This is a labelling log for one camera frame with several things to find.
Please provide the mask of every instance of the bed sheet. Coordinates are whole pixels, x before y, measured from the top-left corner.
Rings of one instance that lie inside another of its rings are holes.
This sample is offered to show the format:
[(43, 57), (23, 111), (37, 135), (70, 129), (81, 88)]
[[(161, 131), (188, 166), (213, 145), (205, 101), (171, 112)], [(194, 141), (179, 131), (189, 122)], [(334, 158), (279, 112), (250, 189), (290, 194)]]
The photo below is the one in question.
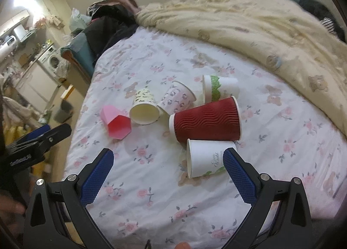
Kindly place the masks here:
[(84, 100), (64, 178), (78, 173), (103, 148), (114, 165), (93, 204), (92, 218), (115, 248), (219, 248), (250, 206), (227, 172), (188, 179), (186, 151), (170, 136), (168, 117), (132, 123), (123, 140), (112, 140), (100, 119), (103, 105), (129, 112), (136, 92), (164, 95), (182, 81), (202, 105), (202, 75), (239, 80), (242, 138), (238, 153), (273, 179), (302, 179), (313, 218), (333, 217), (346, 194), (347, 144), (325, 114), (259, 64), (202, 41), (139, 28), (98, 60)]

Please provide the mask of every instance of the red ripple paper cup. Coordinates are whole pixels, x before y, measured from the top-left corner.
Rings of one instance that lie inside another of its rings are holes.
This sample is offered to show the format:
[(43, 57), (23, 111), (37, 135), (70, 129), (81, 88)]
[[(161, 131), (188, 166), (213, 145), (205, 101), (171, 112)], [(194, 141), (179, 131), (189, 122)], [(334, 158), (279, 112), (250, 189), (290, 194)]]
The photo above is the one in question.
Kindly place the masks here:
[(234, 96), (170, 116), (170, 133), (180, 143), (241, 138), (240, 110)]

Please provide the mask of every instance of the hand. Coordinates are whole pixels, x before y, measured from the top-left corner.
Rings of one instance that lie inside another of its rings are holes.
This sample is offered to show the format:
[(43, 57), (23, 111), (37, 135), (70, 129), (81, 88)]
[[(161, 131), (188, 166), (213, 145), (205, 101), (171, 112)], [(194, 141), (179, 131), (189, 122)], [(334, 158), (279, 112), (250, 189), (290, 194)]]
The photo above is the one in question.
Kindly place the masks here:
[(9, 231), (15, 236), (18, 234), (19, 225), (13, 223), (13, 214), (24, 214), (25, 207), (19, 202), (0, 195), (0, 218), (8, 227)]

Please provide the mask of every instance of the cream blanket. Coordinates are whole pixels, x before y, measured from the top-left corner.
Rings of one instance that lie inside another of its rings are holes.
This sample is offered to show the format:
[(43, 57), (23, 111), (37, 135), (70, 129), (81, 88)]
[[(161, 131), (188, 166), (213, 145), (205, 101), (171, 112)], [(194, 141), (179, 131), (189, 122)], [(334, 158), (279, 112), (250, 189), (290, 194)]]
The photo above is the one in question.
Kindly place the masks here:
[(347, 45), (291, 0), (152, 3), (140, 25), (199, 38), (257, 60), (322, 109), (347, 134)]

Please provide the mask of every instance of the trash can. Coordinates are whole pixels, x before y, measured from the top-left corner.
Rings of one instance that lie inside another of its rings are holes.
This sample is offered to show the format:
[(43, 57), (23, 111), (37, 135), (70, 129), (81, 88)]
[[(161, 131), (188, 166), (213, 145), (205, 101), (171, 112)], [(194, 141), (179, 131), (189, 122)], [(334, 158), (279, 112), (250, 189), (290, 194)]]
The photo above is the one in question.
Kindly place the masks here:
[(53, 118), (58, 123), (64, 123), (68, 118), (72, 116), (73, 110), (74, 108), (72, 107), (72, 105), (63, 99)]

